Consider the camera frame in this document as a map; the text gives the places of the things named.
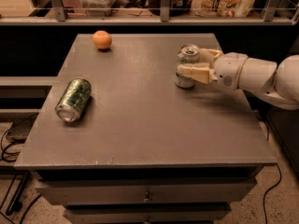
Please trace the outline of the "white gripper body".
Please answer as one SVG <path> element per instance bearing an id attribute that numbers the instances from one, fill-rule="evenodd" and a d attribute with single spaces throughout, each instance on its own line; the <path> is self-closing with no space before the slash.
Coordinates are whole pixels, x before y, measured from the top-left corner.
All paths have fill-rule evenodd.
<path id="1" fill-rule="evenodd" d="M 214 71 L 220 86 L 230 90 L 238 89 L 238 79 L 245 61 L 246 54 L 230 52 L 221 55 L 214 62 Z"/>

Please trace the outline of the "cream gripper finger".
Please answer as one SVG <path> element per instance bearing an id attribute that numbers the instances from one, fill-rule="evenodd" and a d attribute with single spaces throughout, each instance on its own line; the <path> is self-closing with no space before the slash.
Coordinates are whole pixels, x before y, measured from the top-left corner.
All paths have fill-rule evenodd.
<path id="1" fill-rule="evenodd" d="M 217 81 L 215 71 L 209 67 L 209 63 L 184 63 L 179 64 L 177 71 L 180 75 L 191 78 L 203 84 Z"/>
<path id="2" fill-rule="evenodd" d="M 208 63 L 210 67 L 213 63 L 223 54 L 221 50 L 218 49 L 200 49 L 200 59 L 201 63 Z"/>

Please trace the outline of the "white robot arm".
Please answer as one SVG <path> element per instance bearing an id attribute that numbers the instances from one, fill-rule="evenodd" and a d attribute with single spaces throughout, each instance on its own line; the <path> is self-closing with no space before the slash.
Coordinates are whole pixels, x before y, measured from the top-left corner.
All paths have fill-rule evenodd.
<path id="1" fill-rule="evenodd" d="M 275 62 L 250 58 L 242 53 L 222 53 L 216 49 L 184 49 L 185 54 L 199 55 L 195 61 L 180 62 L 176 68 L 180 87 L 189 80 L 209 84 L 215 82 L 230 90 L 247 91 L 270 105 L 299 109 L 298 56 Z"/>

